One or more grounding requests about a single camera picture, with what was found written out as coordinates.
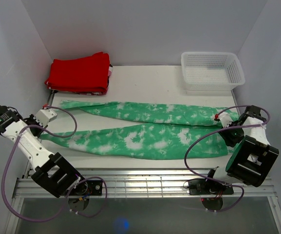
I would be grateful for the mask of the green tie-dye trousers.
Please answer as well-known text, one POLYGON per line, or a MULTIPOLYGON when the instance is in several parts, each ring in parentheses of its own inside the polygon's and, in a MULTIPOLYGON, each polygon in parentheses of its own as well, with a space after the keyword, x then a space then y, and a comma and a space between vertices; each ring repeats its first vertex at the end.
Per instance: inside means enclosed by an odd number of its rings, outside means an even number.
POLYGON ((137 102, 82 102, 64 100, 65 110, 81 110, 107 120, 132 121, 132 126, 101 130, 42 134, 42 140, 100 156, 148 160, 214 158, 234 152, 216 132, 219 108, 137 102))

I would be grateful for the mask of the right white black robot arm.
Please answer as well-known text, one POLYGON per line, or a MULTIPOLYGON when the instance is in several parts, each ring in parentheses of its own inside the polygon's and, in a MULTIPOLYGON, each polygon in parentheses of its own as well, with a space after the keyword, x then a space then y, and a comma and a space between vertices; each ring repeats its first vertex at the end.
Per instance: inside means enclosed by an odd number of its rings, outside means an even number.
POLYGON ((215 115, 222 124, 219 135, 234 152, 224 167, 216 167, 204 181, 205 190, 217 193, 224 184, 243 183, 259 187, 274 165, 279 150, 270 145, 266 137, 268 119, 262 117, 264 109, 246 106, 237 120, 232 120, 227 110, 215 115))

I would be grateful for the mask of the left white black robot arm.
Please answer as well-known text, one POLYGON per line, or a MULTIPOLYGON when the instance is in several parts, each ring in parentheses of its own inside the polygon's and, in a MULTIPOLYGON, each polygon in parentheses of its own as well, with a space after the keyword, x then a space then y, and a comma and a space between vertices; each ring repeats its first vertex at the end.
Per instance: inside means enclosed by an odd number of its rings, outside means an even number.
POLYGON ((35 115, 23 118, 15 108, 0 105, 0 135, 11 140, 29 160, 32 180, 55 197, 72 189, 77 195, 87 191, 88 183, 60 153, 48 151, 40 135, 56 119, 57 108, 45 105, 35 115))

